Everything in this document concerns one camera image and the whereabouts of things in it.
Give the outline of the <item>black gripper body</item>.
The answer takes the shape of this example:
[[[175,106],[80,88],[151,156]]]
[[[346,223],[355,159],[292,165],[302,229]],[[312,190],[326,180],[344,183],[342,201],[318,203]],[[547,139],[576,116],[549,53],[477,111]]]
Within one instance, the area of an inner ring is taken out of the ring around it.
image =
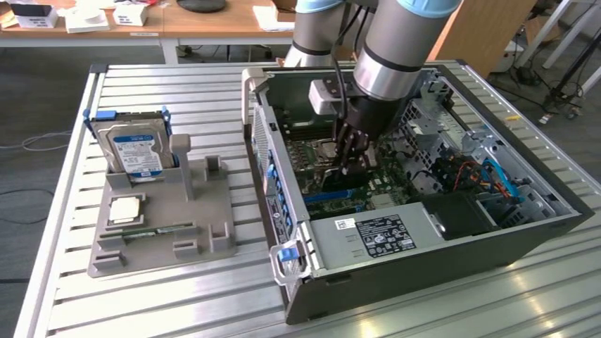
[[[370,139],[378,139],[391,128],[404,103],[406,99],[383,101],[371,96],[351,96],[347,111],[339,118],[339,138],[359,131]]]

